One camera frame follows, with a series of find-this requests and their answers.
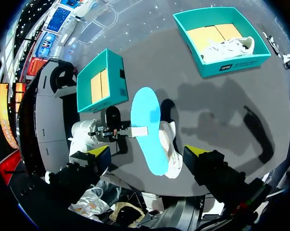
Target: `cable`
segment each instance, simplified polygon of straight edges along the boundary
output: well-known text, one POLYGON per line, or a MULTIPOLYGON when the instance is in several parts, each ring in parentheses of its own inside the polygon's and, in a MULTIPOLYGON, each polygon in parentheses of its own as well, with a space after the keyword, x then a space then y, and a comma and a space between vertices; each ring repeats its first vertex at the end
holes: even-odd
POLYGON ((223 220, 226 220, 226 219, 224 217, 219 217, 217 219, 210 220, 210 221, 200 225, 195 231, 200 231, 200 230, 202 230, 202 229, 204 229, 204 228, 206 228, 206 227, 208 227, 210 225, 216 224, 216 223, 221 222, 223 220))
POLYGON ((151 218, 150 220, 144 221, 143 223, 140 223, 140 224, 138 224, 138 225, 145 224, 145 223, 147 223, 147 222, 149 222, 149 221, 152 221, 152 220, 155 220, 155 219, 158 219, 158 218, 151 218))
POLYGON ((275 192, 275 193, 269 194, 268 196, 266 196, 266 198, 269 198, 269 197, 271 197, 271 196, 275 196, 275 195, 280 194, 280 193, 282 193, 282 192, 284 192, 284 191, 285 191, 285 189, 279 190, 279 191, 277 191, 277 192, 275 192))

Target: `blue screen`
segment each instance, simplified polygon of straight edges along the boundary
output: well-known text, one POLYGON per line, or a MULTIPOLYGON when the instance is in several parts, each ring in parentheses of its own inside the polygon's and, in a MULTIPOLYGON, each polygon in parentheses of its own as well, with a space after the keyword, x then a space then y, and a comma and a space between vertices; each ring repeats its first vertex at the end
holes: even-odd
POLYGON ((52 19, 50 20, 47 29, 58 32, 65 19, 68 17, 69 13, 69 10, 58 7, 52 19))

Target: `black machine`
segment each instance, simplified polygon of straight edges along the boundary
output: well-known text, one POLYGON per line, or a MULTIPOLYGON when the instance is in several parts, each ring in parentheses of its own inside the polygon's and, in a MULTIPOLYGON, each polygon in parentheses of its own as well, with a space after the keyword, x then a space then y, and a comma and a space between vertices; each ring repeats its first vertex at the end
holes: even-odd
MULTIPOLYGON (((264 138, 266 135, 258 117, 248 107, 245 108, 247 114, 244 122, 261 143, 267 156, 267 152, 273 152, 272 145, 264 138)), ((116 107, 109 107, 102 113, 102 117, 105 120, 97 125, 95 132, 90 135, 96 135, 100 141, 106 142, 124 140, 129 136, 127 130, 130 122, 121 121, 116 107)), ((260 179, 255 179, 250 184, 245 183, 245 173, 228 166, 227 162, 224 162, 224 155, 216 150, 195 153, 192 147, 185 146, 183 156, 184 163, 197 183, 205 185, 217 201, 225 204, 220 217, 198 225, 196 230, 211 230, 211 228, 212 230, 216 228, 242 230, 247 225, 253 224, 257 218, 256 208, 270 192, 269 185, 264 185, 260 179)), ((43 210, 44 216, 49 217, 49 222, 38 223, 42 229, 60 227, 61 222, 71 227, 74 224, 79 227, 82 222, 82 225, 87 228, 92 229, 97 226, 102 229, 103 224, 81 217, 67 208, 70 204, 77 203, 91 184, 95 185, 100 180, 100 176, 111 163, 110 149, 106 146, 96 153, 77 152, 70 159, 71 163, 67 163, 64 169, 49 175, 49 184, 32 176, 29 186, 20 190, 20 193, 15 192, 15 196, 31 217, 41 220, 40 210, 43 210), (45 206, 52 206, 52 209, 44 209, 45 206)))

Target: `box label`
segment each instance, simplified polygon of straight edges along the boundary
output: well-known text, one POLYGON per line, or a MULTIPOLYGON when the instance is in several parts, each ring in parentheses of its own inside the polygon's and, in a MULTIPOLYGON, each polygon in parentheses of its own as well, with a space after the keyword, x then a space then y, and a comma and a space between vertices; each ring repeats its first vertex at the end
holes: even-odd
POLYGON ((232 67, 233 64, 229 64, 229 65, 225 65, 225 66, 222 66, 220 71, 226 71, 226 70, 229 70, 231 67, 232 67))

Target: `display screen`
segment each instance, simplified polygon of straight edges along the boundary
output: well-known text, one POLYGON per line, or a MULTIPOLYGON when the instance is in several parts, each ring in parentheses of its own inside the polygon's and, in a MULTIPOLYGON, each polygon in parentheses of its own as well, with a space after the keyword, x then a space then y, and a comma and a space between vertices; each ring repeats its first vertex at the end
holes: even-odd
POLYGON ((58 7, 55 11, 52 19, 50 20, 47 29, 51 31, 58 32, 66 18, 68 17, 71 11, 64 8, 58 7))
POLYGON ((49 33, 45 38, 46 41, 53 42, 55 40, 56 35, 49 33))
POLYGON ((41 56, 48 56, 50 52, 49 48, 41 47, 39 50, 39 55, 41 56))
POLYGON ((28 76, 35 76, 42 66, 47 62, 46 59, 39 59, 33 57, 30 61, 29 68, 27 71, 28 76))
POLYGON ((8 86, 9 84, 0 84, 0 126, 9 145, 16 149, 18 144, 11 131, 8 117, 8 86))

